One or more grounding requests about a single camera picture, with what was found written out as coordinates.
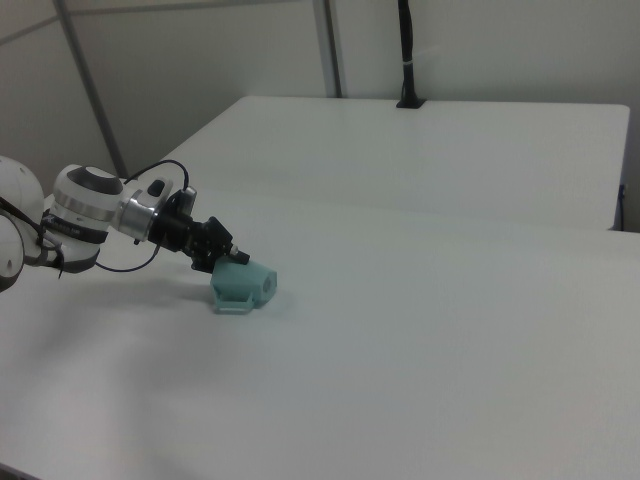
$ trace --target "cable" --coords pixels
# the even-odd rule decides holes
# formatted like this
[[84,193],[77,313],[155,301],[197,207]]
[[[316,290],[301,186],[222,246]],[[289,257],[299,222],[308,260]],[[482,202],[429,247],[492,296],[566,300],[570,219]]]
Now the cable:
[[[24,223],[26,223],[31,228],[33,228],[35,232],[38,234],[38,237],[39,237],[38,242],[42,243],[46,235],[46,231],[42,225],[38,225],[36,222],[31,220],[26,213],[24,213],[18,207],[16,207],[15,205],[13,205],[12,203],[10,203],[9,201],[5,200],[2,197],[0,197],[0,206],[2,206],[2,208],[7,213],[9,213],[10,215],[13,215],[19,220],[22,220]],[[49,241],[53,243],[53,247],[45,247],[44,245],[41,245],[41,248],[43,250],[47,250],[47,251],[54,250],[56,252],[56,255],[57,255],[56,261],[58,261],[58,264],[60,266],[60,274],[58,275],[58,278],[60,278],[62,277],[62,272],[64,270],[64,252],[62,251],[62,245],[60,243],[54,243],[52,240],[49,240]]]
[[111,268],[111,267],[106,267],[104,265],[102,265],[101,263],[96,262],[96,266],[106,270],[107,272],[113,272],[113,273],[129,273],[129,272],[135,272],[136,270],[140,270],[144,267],[146,267],[147,265],[149,265],[151,262],[153,262],[153,259],[156,258],[156,255],[158,254],[158,251],[160,250],[160,245],[156,245],[156,248],[153,250],[153,254],[151,255],[151,258],[149,258],[149,260],[147,260],[146,262],[144,262],[142,265],[138,265],[137,267],[133,267],[133,268],[125,268],[125,269],[117,269],[117,268]]
[[[137,179],[140,175],[142,175],[143,173],[148,172],[149,170],[152,170],[160,165],[164,165],[166,163],[172,163],[173,165],[177,165],[178,167],[180,167],[182,169],[182,173],[184,174],[184,184],[182,189],[186,190],[189,187],[189,172],[187,171],[186,167],[184,165],[182,165],[180,162],[178,162],[177,160],[171,160],[171,159],[166,159],[166,160],[160,160],[159,162],[155,162],[152,163],[151,165],[143,168],[142,170],[137,171],[136,173],[134,173],[133,175],[131,175],[129,178],[127,178],[123,183],[126,185],[127,183],[129,183],[131,180],[135,180]],[[153,251],[153,254],[151,255],[151,257],[149,258],[149,260],[147,260],[146,262],[144,262],[142,265],[138,265],[137,267],[133,267],[133,268],[125,268],[125,269],[118,269],[118,268],[111,268],[111,267],[107,267],[105,265],[102,265],[99,262],[96,262],[96,266],[98,268],[101,268],[103,270],[106,270],[107,272],[113,272],[113,273],[129,273],[129,272],[135,272],[137,270],[141,270],[144,267],[146,267],[147,265],[149,265],[151,262],[153,262],[153,259],[156,258],[156,255],[158,255],[158,251],[160,250],[160,245],[156,245],[155,250]]]
[[31,220],[29,217],[27,217],[27,215],[22,210],[20,210],[18,207],[14,206],[13,204],[9,203],[7,200],[5,200],[2,197],[0,197],[0,205],[2,205],[2,208],[4,208],[4,210],[6,210],[7,213],[9,213],[10,215],[13,215],[18,220],[22,220],[24,223],[26,223],[31,228],[33,228],[38,235],[42,236],[44,234],[44,228],[42,228],[41,225],[38,225],[36,222]]
[[620,231],[624,232],[624,202],[622,197],[618,197],[618,205],[620,205]]
[[142,175],[143,173],[148,172],[149,170],[156,168],[160,165],[163,165],[165,163],[172,163],[174,165],[179,166],[182,169],[182,173],[184,174],[184,186],[183,186],[183,190],[186,190],[187,187],[189,187],[189,172],[187,171],[187,169],[185,168],[184,165],[182,165],[180,162],[178,162],[177,160],[160,160],[159,162],[156,163],[152,163],[151,165],[143,168],[140,171],[137,171],[136,173],[134,173],[133,175],[131,175],[129,178],[127,178],[123,183],[126,185],[127,183],[129,183],[131,180],[135,180],[136,178],[138,178],[140,175]]
[[624,232],[624,197],[627,193],[627,186],[620,185],[618,187],[618,209],[620,210],[620,231]]

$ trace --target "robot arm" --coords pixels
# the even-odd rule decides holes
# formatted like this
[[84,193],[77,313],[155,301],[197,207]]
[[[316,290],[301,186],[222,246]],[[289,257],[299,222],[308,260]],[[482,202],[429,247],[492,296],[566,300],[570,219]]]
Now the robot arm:
[[130,188],[100,169],[70,165],[58,175],[53,204],[43,215],[44,196],[35,176],[0,157],[0,291],[16,281],[24,263],[70,273],[93,267],[110,225],[136,243],[148,240],[182,251],[194,270],[212,273],[221,257],[246,265],[249,256],[233,245],[215,217],[193,220],[196,191],[188,180],[171,195],[172,186],[157,178]]

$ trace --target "light blue cup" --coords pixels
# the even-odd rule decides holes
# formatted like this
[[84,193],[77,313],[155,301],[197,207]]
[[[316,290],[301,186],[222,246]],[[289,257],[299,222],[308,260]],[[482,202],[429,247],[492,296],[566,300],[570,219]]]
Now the light blue cup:
[[252,260],[241,265],[222,257],[211,276],[215,308],[221,313],[250,312],[271,300],[277,286],[278,274]]

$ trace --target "table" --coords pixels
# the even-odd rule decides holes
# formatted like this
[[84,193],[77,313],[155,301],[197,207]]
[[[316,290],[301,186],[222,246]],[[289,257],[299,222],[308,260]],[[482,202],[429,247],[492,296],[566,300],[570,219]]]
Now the table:
[[[0,463],[46,480],[640,470],[635,235],[230,191],[180,158],[194,217],[276,269],[278,293],[216,315],[206,275],[166,251],[134,274],[26,269],[0,297]],[[151,250],[113,232],[102,261]]]
[[606,230],[628,122],[620,105],[247,97],[171,156],[215,188]]

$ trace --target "wall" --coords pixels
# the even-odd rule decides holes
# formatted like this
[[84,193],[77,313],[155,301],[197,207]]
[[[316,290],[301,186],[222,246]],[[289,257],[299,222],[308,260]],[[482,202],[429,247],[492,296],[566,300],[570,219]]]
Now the wall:
[[27,165],[49,193],[70,163],[113,170],[50,1],[0,2],[0,155]]
[[316,4],[69,0],[129,171],[162,158],[245,95],[333,95]]
[[[640,231],[640,2],[413,0],[418,93],[440,100],[631,107],[626,227]],[[333,0],[345,96],[398,98],[397,2]]]

